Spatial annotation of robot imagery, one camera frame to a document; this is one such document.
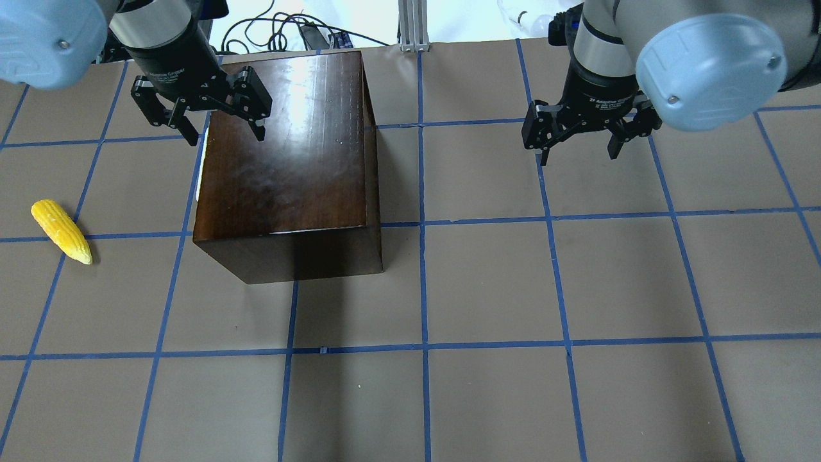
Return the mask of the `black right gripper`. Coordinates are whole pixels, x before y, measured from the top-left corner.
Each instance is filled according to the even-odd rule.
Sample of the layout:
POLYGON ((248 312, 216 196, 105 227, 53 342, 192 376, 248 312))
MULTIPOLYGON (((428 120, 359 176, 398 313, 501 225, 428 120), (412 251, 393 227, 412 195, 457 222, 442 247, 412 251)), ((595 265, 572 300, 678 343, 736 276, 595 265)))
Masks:
POLYGON ((610 160, 618 158, 625 143, 648 137, 663 125, 648 96, 638 93, 634 75, 602 76, 571 64, 558 105, 539 99, 528 105, 521 128, 523 147, 539 150, 539 165, 545 167, 552 147, 577 134, 583 122, 588 128, 604 123, 610 131, 610 160), (626 120, 624 116, 632 109, 633 117, 626 120))

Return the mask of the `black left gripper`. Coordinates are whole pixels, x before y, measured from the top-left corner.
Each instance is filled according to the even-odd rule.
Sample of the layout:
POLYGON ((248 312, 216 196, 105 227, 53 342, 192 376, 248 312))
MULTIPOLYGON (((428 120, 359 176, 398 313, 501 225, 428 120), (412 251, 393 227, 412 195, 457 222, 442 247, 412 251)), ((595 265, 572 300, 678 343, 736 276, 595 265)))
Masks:
POLYGON ((264 120, 273 100, 251 65, 228 74, 213 49, 196 39, 154 49, 127 47, 127 52, 142 71, 135 77, 131 97, 150 125, 172 128, 196 147, 199 132, 187 117, 188 109, 220 110, 245 120, 259 142, 265 139, 264 120), (174 103, 173 108, 166 108, 159 96, 174 103))

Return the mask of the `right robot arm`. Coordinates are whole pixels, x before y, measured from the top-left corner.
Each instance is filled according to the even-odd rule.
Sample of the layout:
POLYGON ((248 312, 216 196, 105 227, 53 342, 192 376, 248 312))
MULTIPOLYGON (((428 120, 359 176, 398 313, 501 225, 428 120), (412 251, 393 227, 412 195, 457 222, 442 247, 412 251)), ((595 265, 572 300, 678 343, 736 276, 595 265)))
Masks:
POLYGON ((542 166, 573 135, 609 132, 616 160, 662 126, 713 130, 819 83, 818 1, 584 1, 546 38, 570 61, 562 97, 532 101, 521 129, 542 166))

